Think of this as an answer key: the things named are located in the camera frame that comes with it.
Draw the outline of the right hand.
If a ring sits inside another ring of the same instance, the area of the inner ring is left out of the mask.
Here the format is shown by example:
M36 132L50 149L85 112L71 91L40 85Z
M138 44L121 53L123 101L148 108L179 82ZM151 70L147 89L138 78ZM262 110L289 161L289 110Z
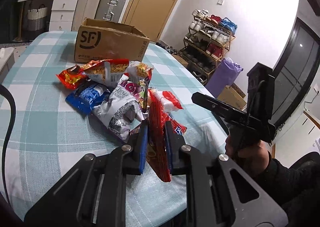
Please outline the right hand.
M228 135L225 145L226 155L231 157L250 176L262 173L269 163L269 152L263 141L235 151L232 146L232 137Z

